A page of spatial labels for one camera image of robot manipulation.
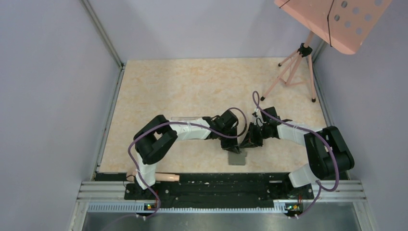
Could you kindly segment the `grey card holder wallet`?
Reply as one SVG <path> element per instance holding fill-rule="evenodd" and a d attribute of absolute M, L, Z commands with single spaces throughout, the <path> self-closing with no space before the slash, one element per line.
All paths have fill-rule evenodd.
<path fill-rule="evenodd" d="M 239 154 L 234 152 L 228 152 L 228 165 L 230 166 L 245 166 L 246 165 L 247 152 L 241 151 Z"/>

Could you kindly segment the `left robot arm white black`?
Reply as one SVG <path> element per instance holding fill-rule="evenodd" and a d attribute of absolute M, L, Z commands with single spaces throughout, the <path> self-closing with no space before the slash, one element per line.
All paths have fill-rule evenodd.
<path fill-rule="evenodd" d="M 136 165 L 136 193 L 143 199 L 152 197 L 156 182 L 156 166 L 177 141 L 220 140 L 222 150 L 240 154 L 239 120 L 229 108 L 221 115 L 194 120 L 168 120 L 157 115 L 133 137 L 130 148 L 137 154 L 131 159 Z"/>

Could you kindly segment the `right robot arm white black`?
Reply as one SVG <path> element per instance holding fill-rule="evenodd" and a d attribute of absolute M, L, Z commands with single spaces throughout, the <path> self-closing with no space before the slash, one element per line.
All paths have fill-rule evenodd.
<path fill-rule="evenodd" d="M 292 141 L 306 148 L 308 163 L 288 173 L 283 180 L 282 192 L 288 198 L 299 195 L 303 186 L 319 183 L 327 177 L 334 177 L 335 183 L 332 188 L 323 189 L 332 192 L 340 183 L 340 174 L 355 165 L 337 127 L 310 128 L 290 119 L 282 120 L 275 107 L 261 110 L 261 116 L 257 116 L 255 122 L 249 124 L 240 147 L 261 147 L 268 138 Z"/>

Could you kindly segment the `clear plastic card box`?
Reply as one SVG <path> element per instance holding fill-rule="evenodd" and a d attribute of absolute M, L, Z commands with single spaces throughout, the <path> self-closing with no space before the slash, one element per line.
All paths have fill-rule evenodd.
<path fill-rule="evenodd" d="M 170 119 L 174 120 L 174 121 L 190 121 L 190 120 L 200 119 L 200 117 L 197 117 L 197 116 L 173 116 Z"/>

